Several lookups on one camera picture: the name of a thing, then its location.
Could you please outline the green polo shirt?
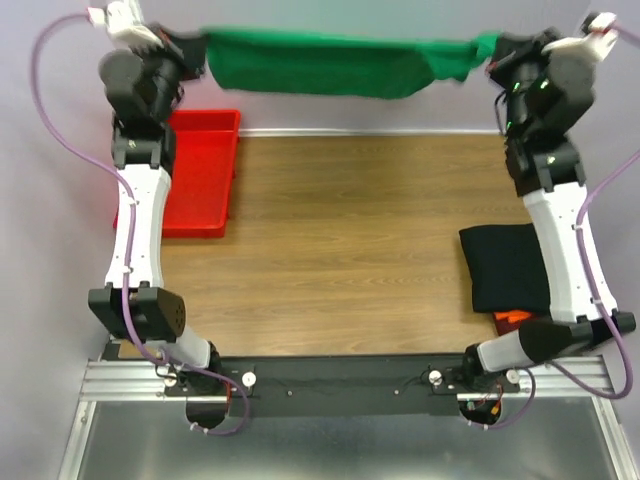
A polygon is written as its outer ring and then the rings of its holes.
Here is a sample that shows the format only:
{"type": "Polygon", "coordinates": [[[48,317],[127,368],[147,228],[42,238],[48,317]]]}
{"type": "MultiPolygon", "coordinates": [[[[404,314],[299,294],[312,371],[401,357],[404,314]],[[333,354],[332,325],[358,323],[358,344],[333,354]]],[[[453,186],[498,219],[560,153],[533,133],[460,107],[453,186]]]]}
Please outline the green polo shirt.
{"type": "Polygon", "coordinates": [[[496,51],[469,39],[374,39],[317,32],[208,28],[207,62],[225,90],[399,100],[434,82],[465,81],[496,51]]]}

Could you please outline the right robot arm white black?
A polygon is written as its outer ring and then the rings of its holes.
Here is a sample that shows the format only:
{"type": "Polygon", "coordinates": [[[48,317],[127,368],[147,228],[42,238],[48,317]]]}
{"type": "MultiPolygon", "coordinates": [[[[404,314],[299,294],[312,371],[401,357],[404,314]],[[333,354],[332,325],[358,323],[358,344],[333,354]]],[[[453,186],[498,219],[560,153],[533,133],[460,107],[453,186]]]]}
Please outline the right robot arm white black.
{"type": "Polygon", "coordinates": [[[595,194],[568,136],[593,105],[595,68],[617,40],[613,22],[591,23],[579,37],[547,29],[497,39],[487,73],[505,102],[506,166],[541,248],[550,309],[539,320],[465,350],[460,379],[471,391],[485,390],[509,369],[555,364],[608,341],[621,346],[636,328],[602,271],[588,218],[595,194]]]}

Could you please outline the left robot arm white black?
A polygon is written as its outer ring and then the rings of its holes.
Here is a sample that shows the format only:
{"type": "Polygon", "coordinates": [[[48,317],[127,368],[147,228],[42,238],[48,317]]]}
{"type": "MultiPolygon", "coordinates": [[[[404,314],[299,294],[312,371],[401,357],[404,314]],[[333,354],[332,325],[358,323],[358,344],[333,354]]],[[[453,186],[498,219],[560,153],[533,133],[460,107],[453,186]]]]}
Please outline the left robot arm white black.
{"type": "Polygon", "coordinates": [[[113,110],[119,205],[111,263],[103,287],[89,291],[88,306],[111,336],[130,341],[155,364],[188,368],[188,384],[209,395],[221,385],[219,354],[188,327],[184,299],[165,289],[161,268],[162,224],[177,150],[170,117],[184,83],[204,73],[207,39],[158,23],[147,28],[150,39],[135,36],[99,66],[113,110]]]}

